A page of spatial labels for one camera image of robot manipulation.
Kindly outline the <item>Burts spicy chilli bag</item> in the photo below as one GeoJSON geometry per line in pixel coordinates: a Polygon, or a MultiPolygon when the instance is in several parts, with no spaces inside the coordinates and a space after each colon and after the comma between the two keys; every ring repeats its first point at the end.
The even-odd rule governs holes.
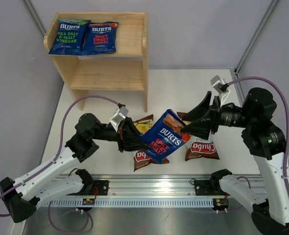
{"type": "Polygon", "coordinates": [[[191,135],[181,132],[185,126],[173,110],[166,110],[157,122],[140,136],[149,146],[144,152],[154,161],[161,163],[190,140],[191,135]]]}
{"type": "Polygon", "coordinates": [[[116,32],[119,23],[90,23],[82,48],[82,55],[100,55],[116,52],[116,32]]]}

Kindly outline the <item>Burts sea salt vinegar bag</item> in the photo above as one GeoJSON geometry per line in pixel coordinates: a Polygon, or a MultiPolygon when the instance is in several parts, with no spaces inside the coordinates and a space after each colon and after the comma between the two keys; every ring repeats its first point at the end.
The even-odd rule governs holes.
{"type": "Polygon", "coordinates": [[[90,20],[59,19],[57,35],[49,54],[81,55],[90,20]]]}

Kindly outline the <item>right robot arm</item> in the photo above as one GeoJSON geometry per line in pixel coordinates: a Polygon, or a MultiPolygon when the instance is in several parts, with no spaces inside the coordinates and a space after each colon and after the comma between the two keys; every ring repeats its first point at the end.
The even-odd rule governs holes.
{"type": "Polygon", "coordinates": [[[283,164],[288,144],[282,130],[272,122],[277,107],[273,95],[263,88],[252,88],[242,107],[221,105],[208,92],[203,101],[180,118],[188,124],[183,133],[208,139],[220,126],[242,128],[241,137],[258,165],[266,188],[259,197],[227,169],[211,174],[204,186],[195,181],[196,195],[209,190],[215,195],[234,197],[251,215],[253,224],[264,235],[289,235],[289,194],[285,183],[289,168],[283,164]]]}

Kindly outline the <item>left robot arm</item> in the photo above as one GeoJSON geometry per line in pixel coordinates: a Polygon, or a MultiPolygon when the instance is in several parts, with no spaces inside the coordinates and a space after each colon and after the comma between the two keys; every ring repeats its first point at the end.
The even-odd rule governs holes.
{"type": "Polygon", "coordinates": [[[29,173],[0,181],[1,200],[15,223],[29,218],[41,205],[69,194],[87,195],[94,191],[94,179],[85,169],[56,182],[53,179],[91,157],[99,146],[95,140],[113,141],[120,152],[148,150],[141,133],[129,117],[120,120],[116,127],[103,124],[93,114],[84,114],[75,125],[76,133],[48,161],[29,173]]]}

